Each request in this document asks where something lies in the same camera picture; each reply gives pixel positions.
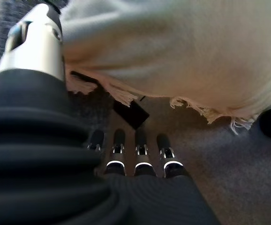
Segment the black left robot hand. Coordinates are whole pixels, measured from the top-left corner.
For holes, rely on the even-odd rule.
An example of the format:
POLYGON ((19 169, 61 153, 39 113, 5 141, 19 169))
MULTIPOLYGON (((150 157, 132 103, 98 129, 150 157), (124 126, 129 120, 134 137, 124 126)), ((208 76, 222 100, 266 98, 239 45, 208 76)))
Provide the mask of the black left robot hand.
POLYGON ((104 135, 88 146, 65 87, 59 9, 36 5, 9 33, 0 59, 0 225, 217 225, 165 134, 157 136, 164 176, 135 134, 134 176, 125 174, 116 131, 104 177, 94 170, 104 135))

